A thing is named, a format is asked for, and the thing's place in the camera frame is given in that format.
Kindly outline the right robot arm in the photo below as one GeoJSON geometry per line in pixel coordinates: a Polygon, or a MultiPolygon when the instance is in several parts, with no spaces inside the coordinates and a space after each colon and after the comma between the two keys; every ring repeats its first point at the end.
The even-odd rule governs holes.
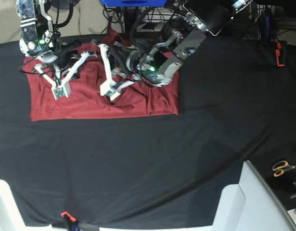
{"type": "Polygon", "coordinates": [[[77,71],[89,58],[97,56],[96,52],[84,51],[78,53],[81,46],[79,40],[63,44],[60,40],[59,28],[66,26],[74,11],[77,0],[18,0],[16,13],[20,17],[21,38],[20,51],[28,58],[23,66],[38,60],[30,71],[23,66],[20,73],[43,77],[50,85],[55,99],[69,97],[71,88],[69,81],[76,78],[77,71]],[[67,19],[59,23],[48,14],[51,6],[56,9],[67,7],[67,19]]]}

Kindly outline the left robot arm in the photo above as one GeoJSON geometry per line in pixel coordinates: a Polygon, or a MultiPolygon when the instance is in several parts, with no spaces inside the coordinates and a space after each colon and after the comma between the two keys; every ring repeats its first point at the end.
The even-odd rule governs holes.
{"type": "Polygon", "coordinates": [[[100,85],[100,95],[113,101],[124,88],[136,82],[148,87],[170,84],[184,61],[206,39],[206,34],[217,36],[250,3],[249,0],[182,1],[173,7],[178,17],[165,22],[158,38],[152,43],[136,42],[138,25],[154,9],[148,7],[131,28],[131,46],[117,41],[110,46],[99,44],[106,76],[100,85]]]}

